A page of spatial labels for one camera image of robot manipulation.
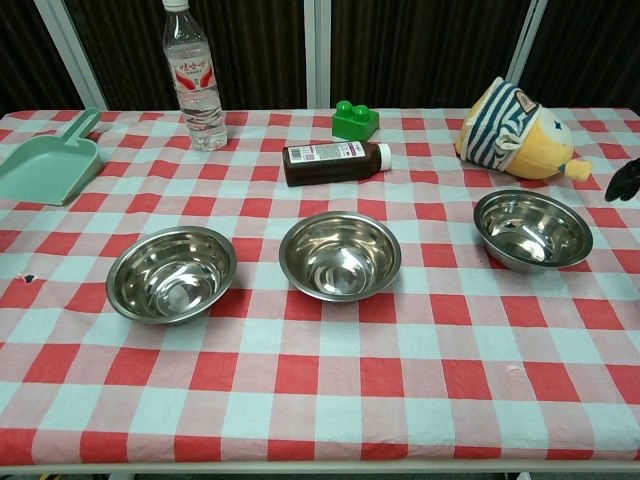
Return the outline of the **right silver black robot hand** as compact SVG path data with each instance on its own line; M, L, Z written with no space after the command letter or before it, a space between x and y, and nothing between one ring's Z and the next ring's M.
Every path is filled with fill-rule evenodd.
M620 168L610 180L606 192L605 200L628 201L639 191L640 186L640 159L627 162Z

